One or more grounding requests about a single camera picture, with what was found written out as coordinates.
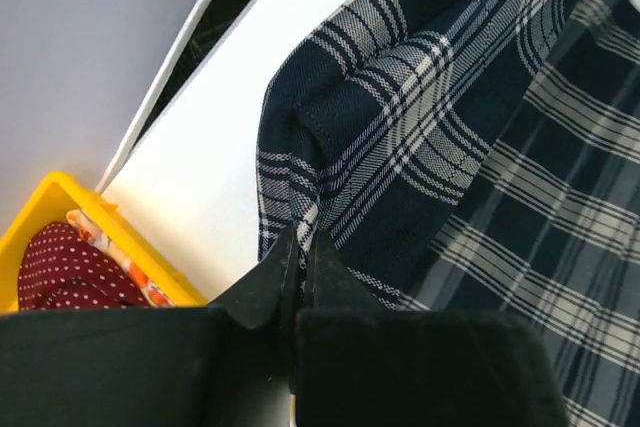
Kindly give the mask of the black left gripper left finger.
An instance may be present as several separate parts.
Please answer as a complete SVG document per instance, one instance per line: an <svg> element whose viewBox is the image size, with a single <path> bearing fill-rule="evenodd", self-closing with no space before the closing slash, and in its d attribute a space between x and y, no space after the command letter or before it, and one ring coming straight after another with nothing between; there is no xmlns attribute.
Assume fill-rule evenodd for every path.
<svg viewBox="0 0 640 427"><path fill-rule="evenodd" d="M275 354L285 232L266 257L195 308L47 310L1 320L5 426L285 426Z"/></svg>

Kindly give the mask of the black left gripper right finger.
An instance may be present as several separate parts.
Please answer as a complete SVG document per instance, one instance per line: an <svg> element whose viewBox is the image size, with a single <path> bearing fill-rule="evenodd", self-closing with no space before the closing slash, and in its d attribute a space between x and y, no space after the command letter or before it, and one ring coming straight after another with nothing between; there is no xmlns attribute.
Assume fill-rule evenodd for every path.
<svg viewBox="0 0 640 427"><path fill-rule="evenodd" d="M393 311L342 264L331 237L310 252L296 327L300 426L565 426L537 334L488 311Z"/></svg>

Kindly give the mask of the navy white plaid skirt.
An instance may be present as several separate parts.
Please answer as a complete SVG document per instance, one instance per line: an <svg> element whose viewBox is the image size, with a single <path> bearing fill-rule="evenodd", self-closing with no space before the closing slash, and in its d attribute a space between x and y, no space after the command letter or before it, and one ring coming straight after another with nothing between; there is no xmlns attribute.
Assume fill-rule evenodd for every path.
<svg viewBox="0 0 640 427"><path fill-rule="evenodd" d="M266 90L258 253L329 232L385 307L541 335L573 426L639 422L639 13L347 0Z"/></svg>

